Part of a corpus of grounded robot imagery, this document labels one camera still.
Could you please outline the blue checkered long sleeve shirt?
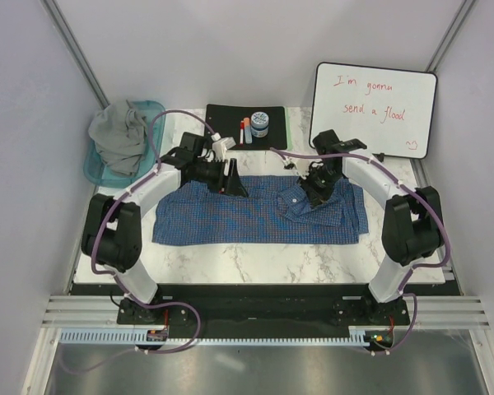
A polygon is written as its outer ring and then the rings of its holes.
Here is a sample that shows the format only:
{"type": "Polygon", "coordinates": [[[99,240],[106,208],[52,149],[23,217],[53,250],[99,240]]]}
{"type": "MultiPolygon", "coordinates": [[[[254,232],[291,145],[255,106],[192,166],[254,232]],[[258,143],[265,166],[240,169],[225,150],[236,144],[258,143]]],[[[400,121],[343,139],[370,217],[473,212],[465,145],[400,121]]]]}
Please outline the blue checkered long sleeve shirt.
{"type": "Polygon", "coordinates": [[[368,233],[362,188],[345,179],[312,207],[295,177],[245,176],[247,197],[190,182],[159,201],[152,242],[200,244],[356,244],[368,233]]]}

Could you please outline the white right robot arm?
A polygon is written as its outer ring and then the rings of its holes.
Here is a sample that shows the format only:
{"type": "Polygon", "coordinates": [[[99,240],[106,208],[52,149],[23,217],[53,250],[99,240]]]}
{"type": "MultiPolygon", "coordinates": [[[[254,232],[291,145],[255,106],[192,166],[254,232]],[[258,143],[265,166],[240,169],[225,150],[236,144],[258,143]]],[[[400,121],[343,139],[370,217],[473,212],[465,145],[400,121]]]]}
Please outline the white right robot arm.
{"type": "Polygon", "coordinates": [[[358,139],[342,141],[332,129],[313,139],[318,156],[299,178],[312,207],[333,195],[335,184],[348,179],[369,193],[384,210],[381,242],[385,252],[378,272],[361,302],[362,317],[381,323],[389,302],[403,293],[408,274],[445,243],[439,193],[432,187],[411,189],[372,155],[358,139]]]}

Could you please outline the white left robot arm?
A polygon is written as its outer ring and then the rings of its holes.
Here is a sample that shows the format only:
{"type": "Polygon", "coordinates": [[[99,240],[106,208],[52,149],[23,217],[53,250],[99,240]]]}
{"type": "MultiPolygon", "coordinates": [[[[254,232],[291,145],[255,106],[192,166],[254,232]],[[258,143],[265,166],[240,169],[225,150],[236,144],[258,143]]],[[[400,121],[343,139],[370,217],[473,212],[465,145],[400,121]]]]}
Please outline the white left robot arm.
{"type": "Polygon", "coordinates": [[[246,198],[240,181],[237,160],[226,152],[235,146],[232,137],[211,136],[215,158],[203,157],[205,138],[183,134],[181,143],[159,158],[145,175],[114,196],[97,193],[88,207],[81,250],[91,258],[95,274],[109,274],[124,294],[137,302],[136,315],[145,323],[157,323],[164,304],[156,298],[158,285],[140,260],[142,217],[162,198],[185,184],[196,181],[209,191],[246,198]]]}

